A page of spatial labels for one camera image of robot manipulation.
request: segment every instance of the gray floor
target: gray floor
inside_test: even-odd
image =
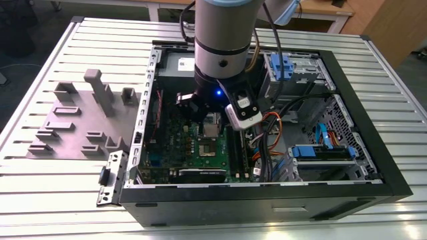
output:
[[[34,10],[38,15],[39,24],[28,31],[35,41],[36,51],[24,58],[12,58],[0,53],[0,68],[2,66],[20,63],[43,65],[72,16],[150,20],[148,10],[143,7],[63,3],[63,10],[55,12],[48,1],[38,0],[35,1]],[[163,22],[178,22],[179,14],[175,10],[170,12],[162,9],[159,16]],[[0,131],[14,114],[39,70],[40,68],[36,66],[14,66],[0,69],[3,75],[10,79],[10,84],[0,87]],[[421,104],[427,108],[427,60],[418,60],[415,55],[410,55],[397,71]]]

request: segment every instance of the open computer tower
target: open computer tower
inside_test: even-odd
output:
[[[195,89],[194,48],[154,42],[132,145],[110,154],[98,206],[123,206],[143,226],[246,224],[334,220],[413,194],[333,52],[285,48],[283,55],[278,106],[335,94],[282,118],[281,134],[269,136],[281,136],[273,181],[262,182],[254,142],[263,126],[219,129],[215,112],[203,124],[183,118],[176,95]],[[263,47],[249,79],[259,95],[278,89],[275,61],[275,48]],[[319,142],[319,126],[337,152]]]

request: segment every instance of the red wire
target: red wire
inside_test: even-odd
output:
[[[155,137],[155,134],[156,134],[156,130],[158,130],[158,124],[159,124],[159,120],[160,120],[160,112],[162,112],[162,96],[160,96],[160,92],[159,90],[156,91],[158,93],[158,97],[159,97],[159,111],[158,111],[158,114],[155,116],[155,125],[154,125],[154,131],[152,131],[152,135],[151,135],[151,138],[150,138],[150,141],[148,143],[151,143],[154,137]]]

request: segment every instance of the gray cylindrical robot link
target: gray cylindrical robot link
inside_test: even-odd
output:
[[[195,4],[195,65],[207,76],[227,79],[246,67],[257,13],[265,0],[237,6],[210,2],[198,0]]]

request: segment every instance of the wire bundle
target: wire bundle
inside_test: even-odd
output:
[[[282,124],[282,120],[281,120],[281,116],[277,112],[269,112],[263,118],[262,118],[262,122],[267,120],[267,118],[270,116],[275,116],[275,120],[278,121],[279,123],[279,134],[278,136],[275,137],[275,140],[274,140],[274,143],[273,145],[269,146],[269,152],[270,152],[270,155],[283,155],[282,152],[278,152],[278,151],[273,151],[275,149],[275,147],[278,146],[278,143],[279,143],[279,140],[281,140],[281,136],[282,136],[282,132],[283,132],[283,124]],[[253,160],[255,161],[257,159],[259,159],[262,156],[261,152],[257,152],[255,155],[253,156]]]
[[[331,96],[333,96],[333,93],[331,92],[326,92],[326,93],[317,93],[317,94],[303,95],[303,96],[295,98],[281,109],[281,111],[278,113],[279,119],[282,119],[282,117],[287,114],[287,112],[291,110],[291,108],[298,103],[305,101],[306,99],[329,98]],[[261,153],[261,164],[262,164],[262,168],[261,168],[261,181],[262,182],[270,182],[273,180],[273,159],[271,159],[271,155],[270,155],[270,148],[269,148],[269,145],[267,145],[267,141],[269,141],[269,133],[274,129],[274,125],[275,125],[275,121],[271,121],[269,123],[269,126],[267,126],[265,132],[263,132],[263,136],[262,136],[262,138],[261,138],[261,140],[258,142],[259,153]]]
[[[334,146],[339,146],[341,145],[341,141],[337,137],[337,134],[334,131],[327,131],[327,136],[329,138],[331,139],[331,143]],[[323,144],[323,136],[321,136],[321,140],[319,140],[319,143]]]

